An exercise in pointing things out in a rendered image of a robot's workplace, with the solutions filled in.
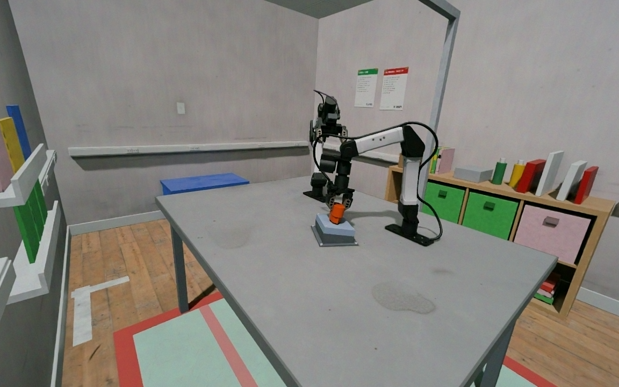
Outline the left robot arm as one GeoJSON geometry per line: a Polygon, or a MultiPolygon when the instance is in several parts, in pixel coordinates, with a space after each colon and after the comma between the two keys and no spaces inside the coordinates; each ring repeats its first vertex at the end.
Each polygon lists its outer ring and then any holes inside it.
{"type": "Polygon", "coordinates": [[[404,125],[361,139],[346,141],[340,146],[341,156],[321,154],[319,171],[333,174],[336,170],[338,176],[347,177],[347,175],[350,175],[352,157],[399,142],[402,148],[403,173],[398,211],[404,219],[402,226],[390,224],[385,226],[385,230],[426,247],[433,244],[434,240],[417,233],[419,224],[417,218],[419,208],[417,204],[418,175],[425,144],[411,126],[404,125]]]}

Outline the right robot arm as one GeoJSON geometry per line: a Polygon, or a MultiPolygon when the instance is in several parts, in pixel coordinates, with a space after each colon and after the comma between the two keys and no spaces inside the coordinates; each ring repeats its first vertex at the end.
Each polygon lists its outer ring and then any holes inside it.
{"type": "MultiPolygon", "coordinates": [[[[324,120],[327,124],[336,124],[337,120],[341,118],[340,113],[341,110],[336,109],[336,102],[330,97],[326,96],[325,103],[319,104],[316,119],[310,121],[309,141],[312,142],[312,146],[314,146],[315,143],[314,130],[316,130],[316,127],[320,127],[320,124],[322,124],[324,120]]],[[[321,154],[323,154],[323,145],[325,139],[326,138],[322,137],[322,143],[317,142],[316,145],[316,160],[319,165],[320,156],[321,154]]],[[[325,203],[325,196],[322,194],[325,184],[327,184],[327,179],[325,178],[324,174],[319,171],[316,163],[314,162],[314,170],[311,178],[312,191],[303,192],[303,195],[325,203]]]]}

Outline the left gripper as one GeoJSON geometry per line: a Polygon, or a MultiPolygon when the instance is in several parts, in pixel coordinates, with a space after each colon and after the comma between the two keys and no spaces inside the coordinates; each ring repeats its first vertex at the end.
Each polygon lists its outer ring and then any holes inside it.
{"type": "Polygon", "coordinates": [[[353,192],[355,189],[347,188],[349,184],[349,178],[345,176],[336,175],[334,186],[327,185],[327,194],[325,194],[325,204],[332,211],[334,202],[336,199],[336,193],[342,193],[342,205],[345,207],[344,211],[351,207],[353,202],[353,192]]]}

